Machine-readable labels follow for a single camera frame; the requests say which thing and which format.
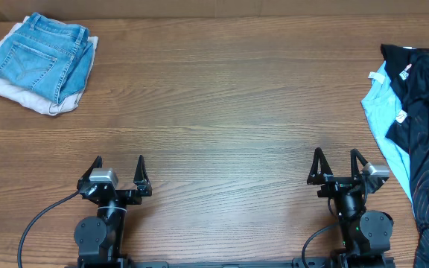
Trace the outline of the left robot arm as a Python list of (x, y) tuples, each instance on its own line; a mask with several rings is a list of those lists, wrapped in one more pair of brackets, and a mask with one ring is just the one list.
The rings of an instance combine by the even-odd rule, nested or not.
[(94, 217), (82, 219), (74, 229), (79, 267), (134, 267), (131, 257), (121, 252), (127, 206), (140, 205), (152, 195), (144, 157), (136, 166), (134, 189), (118, 189), (118, 177), (112, 168), (103, 168), (98, 156), (77, 182), (83, 199), (98, 206)]

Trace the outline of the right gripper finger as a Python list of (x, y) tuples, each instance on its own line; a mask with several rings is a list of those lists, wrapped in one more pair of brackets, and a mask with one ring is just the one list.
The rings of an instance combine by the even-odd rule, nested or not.
[(368, 161), (361, 155), (361, 153), (357, 149), (352, 149), (350, 151), (350, 158), (351, 158), (351, 175), (353, 178), (358, 179), (360, 177), (358, 162), (360, 162), (364, 167), (368, 163)]
[(333, 173), (320, 147), (314, 151), (311, 170), (308, 174), (308, 185), (323, 185), (331, 181)]

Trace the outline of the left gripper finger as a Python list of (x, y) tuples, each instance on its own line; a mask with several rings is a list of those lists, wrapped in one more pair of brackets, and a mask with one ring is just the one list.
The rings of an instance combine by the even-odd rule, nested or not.
[(133, 183), (136, 185), (138, 191), (150, 191), (151, 183), (147, 175), (144, 157), (139, 156), (139, 160), (136, 166), (136, 172), (134, 175)]
[(96, 168), (101, 168), (103, 165), (103, 159), (101, 156), (97, 156), (94, 160), (94, 162), (91, 164), (91, 166), (88, 168), (88, 170), (82, 175), (81, 178), (77, 181), (77, 189), (81, 189), (83, 184), (85, 182), (89, 181), (89, 177), (92, 173), (92, 171)]

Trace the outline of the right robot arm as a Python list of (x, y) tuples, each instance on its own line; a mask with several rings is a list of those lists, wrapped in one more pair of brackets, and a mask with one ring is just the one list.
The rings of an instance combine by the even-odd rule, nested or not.
[(328, 200), (328, 209), (337, 222), (318, 230), (306, 240), (302, 247), (305, 267), (308, 266), (305, 252), (309, 243), (336, 227), (340, 229), (343, 247), (331, 251), (324, 262), (325, 267), (395, 266), (394, 260), (385, 256), (390, 250), (393, 219), (385, 212), (366, 209), (368, 196), (385, 184), (390, 170), (385, 165), (368, 162), (356, 149), (350, 151), (350, 168), (350, 176), (335, 176), (322, 149), (315, 149), (307, 183), (320, 186), (317, 196)]

